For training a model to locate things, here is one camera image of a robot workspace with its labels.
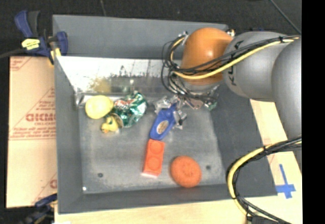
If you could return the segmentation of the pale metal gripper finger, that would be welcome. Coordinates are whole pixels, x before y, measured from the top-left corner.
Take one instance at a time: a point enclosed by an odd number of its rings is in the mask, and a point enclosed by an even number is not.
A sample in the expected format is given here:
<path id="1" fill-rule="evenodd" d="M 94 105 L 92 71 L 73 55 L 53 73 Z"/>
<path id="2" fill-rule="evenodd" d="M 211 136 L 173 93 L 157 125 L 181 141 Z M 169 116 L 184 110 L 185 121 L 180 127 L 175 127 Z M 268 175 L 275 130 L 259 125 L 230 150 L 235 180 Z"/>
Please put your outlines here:
<path id="1" fill-rule="evenodd" d="M 173 112 L 174 119 L 175 119 L 175 127 L 178 129 L 183 129 L 183 124 L 187 119 L 187 114 L 182 112 L 181 110 L 175 110 Z"/>
<path id="2" fill-rule="evenodd" d="M 155 112 L 159 112 L 162 109 L 168 109 L 173 104 L 177 103 L 177 101 L 178 101 L 177 96 L 172 96 L 172 97 L 164 96 L 163 98 L 154 102 Z"/>

